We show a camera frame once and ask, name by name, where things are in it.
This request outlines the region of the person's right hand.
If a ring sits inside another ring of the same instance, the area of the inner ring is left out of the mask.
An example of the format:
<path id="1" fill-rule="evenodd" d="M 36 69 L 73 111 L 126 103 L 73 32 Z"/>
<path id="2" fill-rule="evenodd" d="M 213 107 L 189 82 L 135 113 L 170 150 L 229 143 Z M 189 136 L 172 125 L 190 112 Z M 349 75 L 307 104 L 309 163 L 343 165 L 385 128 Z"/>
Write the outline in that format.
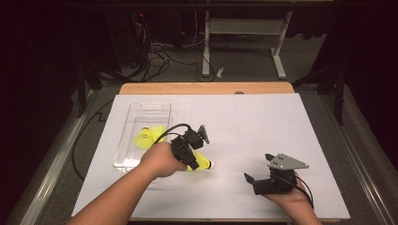
<path id="1" fill-rule="evenodd" d="M 313 212 L 309 196 L 301 179 L 297 178 L 298 188 L 285 194 L 266 194 L 264 198 L 278 204 L 287 215 L 294 213 Z"/>

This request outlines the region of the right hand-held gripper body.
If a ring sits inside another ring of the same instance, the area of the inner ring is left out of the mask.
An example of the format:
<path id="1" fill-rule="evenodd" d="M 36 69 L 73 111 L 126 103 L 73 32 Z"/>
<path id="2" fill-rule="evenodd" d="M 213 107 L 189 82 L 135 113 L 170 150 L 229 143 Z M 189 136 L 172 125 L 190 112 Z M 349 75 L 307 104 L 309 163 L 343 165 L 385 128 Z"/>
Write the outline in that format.
<path id="1" fill-rule="evenodd" d="M 256 180 L 256 195 L 285 194 L 297 185 L 295 170 L 308 169 L 309 165 L 285 154 L 278 154 L 268 161 L 269 179 Z"/>

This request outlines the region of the person's left hand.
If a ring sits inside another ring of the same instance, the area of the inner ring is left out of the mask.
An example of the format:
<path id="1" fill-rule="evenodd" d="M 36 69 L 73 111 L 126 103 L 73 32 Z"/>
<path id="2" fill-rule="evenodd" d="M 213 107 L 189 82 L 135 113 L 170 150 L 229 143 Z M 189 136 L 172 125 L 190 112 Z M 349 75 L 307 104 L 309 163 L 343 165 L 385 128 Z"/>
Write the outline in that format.
<path id="1" fill-rule="evenodd" d="M 147 150 L 142 156 L 139 168 L 152 179 L 187 170 L 187 166 L 174 157 L 171 144 L 168 142 L 156 143 Z"/>

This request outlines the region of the white board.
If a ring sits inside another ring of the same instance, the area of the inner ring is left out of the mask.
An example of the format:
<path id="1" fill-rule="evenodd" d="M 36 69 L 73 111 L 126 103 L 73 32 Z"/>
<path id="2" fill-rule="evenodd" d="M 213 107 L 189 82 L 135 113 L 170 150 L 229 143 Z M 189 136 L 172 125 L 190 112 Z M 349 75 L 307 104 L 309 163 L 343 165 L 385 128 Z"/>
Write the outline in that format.
<path id="1" fill-rule="evenodd" d="M 273 202 L 254 194 L 246 174 L 268 174 L 266 154 L 286 154 L 307 163 L 299 176 L 314 195 L 324 220 L 350 217 L 313 126 L 297 94 L 118 95 L 93 156 L 74 209 L 80 211 L 116 181 L 113 159 L 133 104 L 167 103 L 173 122 L 204 125 L 209 142 L 201 148 L 208 170 L 177 172 L 146 190 L 134 220 L 284 220 Z"/>

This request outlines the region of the clear plastic bin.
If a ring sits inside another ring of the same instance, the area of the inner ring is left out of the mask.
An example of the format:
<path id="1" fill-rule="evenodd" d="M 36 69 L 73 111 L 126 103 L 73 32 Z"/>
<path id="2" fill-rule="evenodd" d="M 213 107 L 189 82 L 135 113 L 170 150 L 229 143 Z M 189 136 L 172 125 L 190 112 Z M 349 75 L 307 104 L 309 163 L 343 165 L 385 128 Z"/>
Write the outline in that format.
<path id="1" fill-rule="evenodd" d="M 133 103 L 122 131 L 121 139 L 113 160 L 114 168 L 124 175 L 134 169 L 141 161 L 143 154 L 148 149 L 142 149 L 134 144 L 135 136 L 143 128 L 165 126 L 166 129 L 172 120 L 172 105 L 165 104 L 141 104 Z"/>

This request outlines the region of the aluminium floor rail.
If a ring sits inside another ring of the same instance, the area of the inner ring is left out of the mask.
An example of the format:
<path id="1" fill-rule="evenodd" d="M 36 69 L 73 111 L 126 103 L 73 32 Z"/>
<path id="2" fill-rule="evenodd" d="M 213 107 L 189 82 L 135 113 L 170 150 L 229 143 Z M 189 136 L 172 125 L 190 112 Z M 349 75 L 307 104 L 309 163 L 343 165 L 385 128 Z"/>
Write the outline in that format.
<path id="1" fill-rule="evenodd" d="M 327 110 L 329 117 L 333 121 L 334 126 L 337 128 L 341 139 L 343 140 L 344 150 L 348 157 L 349 165 L 357 176 L 361 189 L 367 198 L 367 202 L 372 206 L 373 212 L 375 213 L 379 224 L 398 225 L 398 222 L 394 221 L 386 202 L 383 200 L 381 192 L 379 191 L 375 181 L 372 179 L 369 171 L 366 169 L 364 161 L 360 158 L 358 148 L 355 147 L 354 143 L 350 139 L 345 126 L 341 125 L 338 121 L 329 97 L 320 96 L 320 99 Z"/>
<path id="2" fill-rule="evenodd" d="M 40 162 L 38 169 L 15 208 L 15 212 L 22 213 L 19 221 L 16 222 L 17 225 L 37 224 L 66 165 L 69 153 L 77 140 L 78 134 L 84 125 L 87 111 L 91 108 L 98 94 L 98 91 L 88 91 L 84 96 L 86 106 L 82 114 L 79 114 L 79 105 L 77 104 L 78 94 L 76 91 L 72 92 L 72 100 L 77 105 L 72 107 L 69 117 L 55 137 L 50 150 Z"/>

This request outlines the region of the white metal stand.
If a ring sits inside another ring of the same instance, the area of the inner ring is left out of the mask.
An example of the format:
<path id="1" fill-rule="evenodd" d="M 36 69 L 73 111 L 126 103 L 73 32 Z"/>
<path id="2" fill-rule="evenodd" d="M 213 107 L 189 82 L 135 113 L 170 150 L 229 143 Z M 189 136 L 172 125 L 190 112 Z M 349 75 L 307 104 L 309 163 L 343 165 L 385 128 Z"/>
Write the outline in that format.
<path id="1" fill-rule="evenodd" d="M 217 35 L 264 35 L 277 36 L 278 42 L 271 48 L 270 54 L 273 59 L 278 77 L 281 80 L 286 78 L 280 51 L 283 46 L 285 35 L 290 24 L 292 12 L 286 11 L 283 19 L 215 19 L 211 18 L 209 12 L 205 16 L 205 39 L 203 51 L 202 75 L 210 75 L 210 49 L 209 41 L 211 34 Z"/>

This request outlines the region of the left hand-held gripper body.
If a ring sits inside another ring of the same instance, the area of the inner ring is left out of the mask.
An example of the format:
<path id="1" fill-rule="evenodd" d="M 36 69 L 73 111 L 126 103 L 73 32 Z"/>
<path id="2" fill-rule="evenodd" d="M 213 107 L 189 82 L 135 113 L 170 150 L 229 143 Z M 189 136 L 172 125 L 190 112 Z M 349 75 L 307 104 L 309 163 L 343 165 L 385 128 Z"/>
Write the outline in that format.
<path id="1" fill-rule="evenodd" d="M 183 163 L 196 163 L 193 151 L 202 148 L 204 143 L 209 144 L 206 127 L 201 125 L 197 131 L 189 128 L 183 135 L 171 140 L 172 153 Z"/>

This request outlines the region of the black computer tower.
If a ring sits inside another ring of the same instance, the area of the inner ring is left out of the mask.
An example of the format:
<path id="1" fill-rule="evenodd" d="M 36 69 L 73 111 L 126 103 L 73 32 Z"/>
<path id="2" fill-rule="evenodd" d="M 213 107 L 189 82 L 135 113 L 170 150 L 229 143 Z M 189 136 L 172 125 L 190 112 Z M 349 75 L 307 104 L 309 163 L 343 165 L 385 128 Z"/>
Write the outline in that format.
<path id="1" fill-rule="evenodd" d="M 142 65 L 146 44 L 139 41 L 131 14 L 127 11 L 107 12 L 105 16 L 119 65 Z"/>

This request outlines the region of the black metal stand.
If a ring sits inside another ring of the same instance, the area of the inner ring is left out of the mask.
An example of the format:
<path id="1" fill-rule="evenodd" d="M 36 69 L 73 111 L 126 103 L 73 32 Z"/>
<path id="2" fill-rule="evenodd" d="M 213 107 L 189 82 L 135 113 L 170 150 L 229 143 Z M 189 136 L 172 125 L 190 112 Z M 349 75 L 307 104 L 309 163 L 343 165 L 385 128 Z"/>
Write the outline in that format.
<path id="1" fill-rule="evenodd" d="M 292 82 L 292 86 L 297 88 L 303 84 L 316 83 L 318 95 L 334 95 L 333 112 L 337 122 L 342 126 L 343 104 L 344 104 L 344 69 L 339 64 L 327 65 L 318 68 L 308 75 Z"/>
<path id="2" fill-rule="evenodd" d="M 86 108 L 86 84 L 92 90 L 100 90 L 102 87 L 99 68 L 93 61 L 80 62 L 77 66 L 78 118 L 83 116 Z"/>

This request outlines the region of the wooden table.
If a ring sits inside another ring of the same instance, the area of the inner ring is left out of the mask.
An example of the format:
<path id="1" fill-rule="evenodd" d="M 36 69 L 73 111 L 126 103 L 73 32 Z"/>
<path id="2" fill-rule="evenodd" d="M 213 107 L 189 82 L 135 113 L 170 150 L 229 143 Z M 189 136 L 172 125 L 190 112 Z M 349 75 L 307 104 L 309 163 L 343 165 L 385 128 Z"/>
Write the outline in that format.
<path id="1" fill-rule="evenodd" d="M 293 94 L 289 82 L 138 82 L 125 83 L 120 95 Z"/>

